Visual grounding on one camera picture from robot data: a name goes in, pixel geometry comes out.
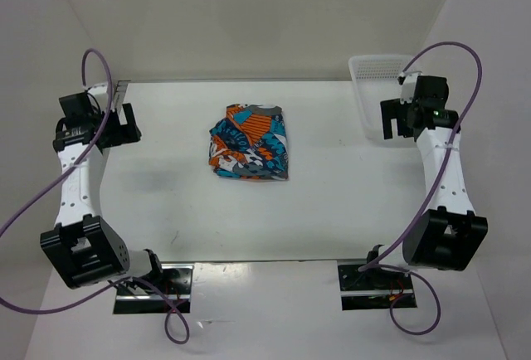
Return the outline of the colourful patterned shorts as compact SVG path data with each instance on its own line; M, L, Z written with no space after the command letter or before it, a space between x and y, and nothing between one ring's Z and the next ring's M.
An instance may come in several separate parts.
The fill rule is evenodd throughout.
M286 181L288 140L278 105L233 104L209 130L208 164L220 178Z

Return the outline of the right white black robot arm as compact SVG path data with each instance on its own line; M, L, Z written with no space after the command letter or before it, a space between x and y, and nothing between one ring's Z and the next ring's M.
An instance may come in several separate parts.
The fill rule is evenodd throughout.
M460 161L460 116L446 108L443 77L402 72L399 98L381 102L385 139L412 138L420 152L426 198L402 233L398 246L406 264L438 270L465 270L488 232L465 187Z

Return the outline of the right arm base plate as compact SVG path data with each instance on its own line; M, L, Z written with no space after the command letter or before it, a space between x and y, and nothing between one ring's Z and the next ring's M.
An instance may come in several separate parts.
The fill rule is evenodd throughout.
M343 311L417 307L412 279L396 271L360 272L359 262L338 263L339 290Z

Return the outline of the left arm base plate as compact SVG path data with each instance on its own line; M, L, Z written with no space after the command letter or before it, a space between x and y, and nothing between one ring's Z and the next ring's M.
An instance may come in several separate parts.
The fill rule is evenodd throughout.
M189 314L192 293L192 264L162 264L163 277L153 284L182 314ZM152 289L138 283L124 283L116 289L113 314L166 314L170 306Z

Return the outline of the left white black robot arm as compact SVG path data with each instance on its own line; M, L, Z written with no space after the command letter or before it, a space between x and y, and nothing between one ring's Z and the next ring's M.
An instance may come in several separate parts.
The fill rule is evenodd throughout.
M59 99L64 116L52 147L69 175L61 184L54 227L41 234L40 245L71 289L129 276L153 294L166 281L160 260L149 249L129 250L102 216L100 187L110 150L141 139L131 105L114 102L104 110L106 90L94 85Z

